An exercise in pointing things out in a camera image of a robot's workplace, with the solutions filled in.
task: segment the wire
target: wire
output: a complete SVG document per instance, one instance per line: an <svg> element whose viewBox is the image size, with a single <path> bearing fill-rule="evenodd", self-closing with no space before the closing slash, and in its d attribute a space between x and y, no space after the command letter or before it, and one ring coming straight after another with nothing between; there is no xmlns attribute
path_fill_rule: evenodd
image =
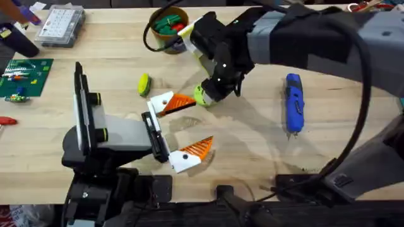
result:
<svg viewBox="0 0 404 227"><path fill-rule="evenodd" d="M369 104L371 101L371 86L372 86L371 55L369 53L369 49L367 48L367 45L365 44L364 40L358 35L358 33L352 30L351 28L347 27L343 23L340 23L339 21L332 20L329 18L325 18L325 20L322 21L322 23L349 38L352 41L353 45L356 46L357 51L359 53L360 66L362 70L362 101L360 104L360 110L356 121L355 129L353 130L351 138L349 139L347 145L345 146L339 157L335 159L333 162L331 162L329 166L323 168L323 170L321 170L320 173L318 173L317 175L313 176L308 180L298 182L289 187L277 190L276 192L264 198L258 199L257 200L258 202L265 201L266 199L276 196L278 193L294 189L296 187L300 187L307 183L320 181L324 177L328 176L330 173L335 171L341 165L341 163L345 160L345 158L347 158L352 148L354 148L355 143L358 141L360 133L362 132L365 126L366 117L369 110Z"/></svg>

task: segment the white plastic piece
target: white plastic piece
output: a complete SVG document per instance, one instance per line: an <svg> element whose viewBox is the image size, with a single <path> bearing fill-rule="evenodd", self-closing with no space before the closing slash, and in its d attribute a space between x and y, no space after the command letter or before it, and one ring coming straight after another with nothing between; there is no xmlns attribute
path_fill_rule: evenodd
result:
<svg viewBox="0 0 404 227"><path fill-rule="evenodd" d="M174 92L169 91L162 95L157 95L150 98L151 104L153 105L156 114L159 114L164 110L165 106L169 103L171 98L174 96Z"/></svg>
<svg viewBox="0 0 404 227"><path fill-rule="evenodd" d="M157 132L161 132L160 124L158 123L156 111L154 109L153 103L151 101L147 102L147 107L149 108L151 120L153 121L154 128Z"/></svg>
<svg viewBox="0 0 404 227"><path fill-rule="evenodd" d="M171 152L169 161L176 173L180 173L201 163L201 159L198 156L183 151Z"/></svg>

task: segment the red object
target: red object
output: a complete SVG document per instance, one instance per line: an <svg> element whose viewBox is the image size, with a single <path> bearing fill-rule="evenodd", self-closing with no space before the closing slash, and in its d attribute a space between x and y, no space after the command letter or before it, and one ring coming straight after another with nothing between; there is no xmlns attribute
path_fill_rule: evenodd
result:
<svg viewBox="0 0 404 227"><path fill-rule="evenodd" d="M0 125L15 125L17 124L16 119L12 119L11 117L0 117Z"/></svg>
<svg viewBox="0 0 404 227"><path fill-rule="evenodd" d="M178 24L171 26L171 29L177 30L177 32L181 31L184 28L185 28L185 25L183 23L178 23Z"/></svg>

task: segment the black cable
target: black cable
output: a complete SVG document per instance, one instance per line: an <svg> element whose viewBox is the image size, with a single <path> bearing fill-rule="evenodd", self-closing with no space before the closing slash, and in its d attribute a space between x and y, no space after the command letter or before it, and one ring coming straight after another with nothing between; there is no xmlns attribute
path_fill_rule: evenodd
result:
<svg viewBox="0 0 404 227"><path fill-rule="evenodd" d="M150 27L152 26L152 24L154 24L155 20L156 20L161 14L163 14L165 10L167 10L167 9L170 8L171 6L177 4L177 3L181 2L181 1L183 1L183 0L173 0L173 1L169 2L169 3L167 3L165 6L163 6L162 8L160 8L160 9L150 18L150 20L149 20L149 22L147 23L147 25L146 25L146 27L145 27L145 30L144 30L144 32L143 32L143 44L145 45L145 47L146 47L148 50L153 51L153 52L160 52L160 51L163 51L163 50L166 50L166 49L170 48L171 46L173 46L176 42L178 42L178 41L181 39L180 36L174 35L174 36L164 45L164 47L160 47L160 48L157 48L157 49L154 49L153 47L150 47L150 46L147 44L147 40L146 40L146 38L147 38L147 33L148 33Z"/></svg>
<svg viewBox="0 0 404 227"><path fill-rule="evenodd" d="M352 148L355 146L355 143L358 141L362 129L365 126L366 117L369 110L369 104L371 101L371 86L372 86L371 55L369 53L369 49L367 48L367 45L364 42L364 40L358 35L358 33L352 30L351 28L347 27L343 23L340 23L339 21L332 20L329 18L324 18L324 21L322 21L322 23L324 23L324 25L334 29L335 31L341 33L342 35L350 39L353 45L356 46L360 57L360 66L362 70L362 101L360 104L360 110L356 121L355 129L353 130L351 138L349 139L347 145L345 146L339 157L333 160L333 162L329 166L323 168L323 170L321 170L320 173L318 173L317 175L308 180L298 182L289 187L280 189L264 198L258 199L257 200L258 202L265 201L266 199L276 196L278 193L294 189L296 187L300 187L307 183L320 181L324 177L335 171L345 160L345 158L349 155Z"/></svg>

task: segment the black bracket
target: black bracket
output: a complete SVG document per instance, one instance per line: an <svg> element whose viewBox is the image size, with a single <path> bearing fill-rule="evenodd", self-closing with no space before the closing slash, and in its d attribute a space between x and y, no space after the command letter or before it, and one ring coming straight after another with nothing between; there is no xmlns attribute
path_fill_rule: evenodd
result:
<svg viewBox="0 0 404 227"><path fill-rule="evenodd" d="M271 188L277 192L277 197L281 202L299 202L310 204L322 204L328 207L334 205L349 204L349 201L332 191L322 181L313 182L301 187L296 187L287 191L282 189L303 182L312 178L313 174L281 174L275 177L276 187Z"/></svg>

